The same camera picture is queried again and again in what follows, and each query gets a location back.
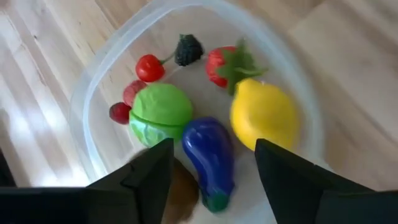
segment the container rim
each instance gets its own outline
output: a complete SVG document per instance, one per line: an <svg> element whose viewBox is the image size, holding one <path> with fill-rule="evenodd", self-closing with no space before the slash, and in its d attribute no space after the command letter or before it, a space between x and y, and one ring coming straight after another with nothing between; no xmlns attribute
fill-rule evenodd
<svg viewBox="0 0 398 224"><path fill-rule="evenodd" d="M320 158L323 158L324 130L318 101L306 78L305 70L270 24L256 20L246 11L223 0L153 0L132 16L106 41L104 47L97 51L94 59L81 74L72 94L68 119L90 181L96 181L112 171L106 170L90 131L90 101L96 87L112 64L146 29L169 12L188 6L203 6L217 13L243 31L265 55L269 56L271 64L280 72L289 88L300 93L296 95L296 99L306 114L308 133L303 144L305 150L302 156L312 162L323 163Z"/></svg>

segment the yellow lemon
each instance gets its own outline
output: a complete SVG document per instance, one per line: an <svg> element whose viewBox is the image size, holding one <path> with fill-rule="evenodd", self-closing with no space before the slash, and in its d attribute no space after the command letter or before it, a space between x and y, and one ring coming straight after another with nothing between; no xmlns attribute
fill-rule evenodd
<svg viewBox="0 0 398 224"><path fill-rule="evenodd" d="M253 151L261 138L291 151L299 133L293 100L278 87L252 78L237 84L230 118L237 137Z"/></svg>

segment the blackberry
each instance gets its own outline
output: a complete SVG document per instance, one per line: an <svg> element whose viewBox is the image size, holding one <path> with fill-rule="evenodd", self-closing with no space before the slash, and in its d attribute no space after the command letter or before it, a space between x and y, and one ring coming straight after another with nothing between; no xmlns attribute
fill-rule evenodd
<svg viewBox="0 0 398 224"><path fill-rule="evenodd" d="M192 34L180 35L177 49L175 50L175 63L187 66L199 60L203 55L201 43Z"/></svg>

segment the strawberry leaves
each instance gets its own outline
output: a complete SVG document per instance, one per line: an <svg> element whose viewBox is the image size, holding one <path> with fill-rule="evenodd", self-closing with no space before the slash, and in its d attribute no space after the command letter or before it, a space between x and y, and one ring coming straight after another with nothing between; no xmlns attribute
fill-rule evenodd
<svg viewBox="0 0 398 224"><path fill-rule="evenodd" d="M256 77L267 71L266 68L258 69L254 63L253 56L246 48L244 39L238 40L236 50L221 50L225 64L217 68L217 74L228 80L228 94L233 95L235 86L245 78Z"/></svg>

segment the toy eggplant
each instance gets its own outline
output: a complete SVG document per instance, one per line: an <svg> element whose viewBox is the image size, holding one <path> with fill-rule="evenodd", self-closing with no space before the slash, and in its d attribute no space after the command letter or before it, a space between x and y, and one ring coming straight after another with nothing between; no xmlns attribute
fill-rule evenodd
<svg viewBox="0 0 398 224"><path fill-rule="evenodd" d="M185 127L182 146L198 172L204 206L213 213L223 211L234 189L233 144L228 131L212 117L199 118Z"/></svg>

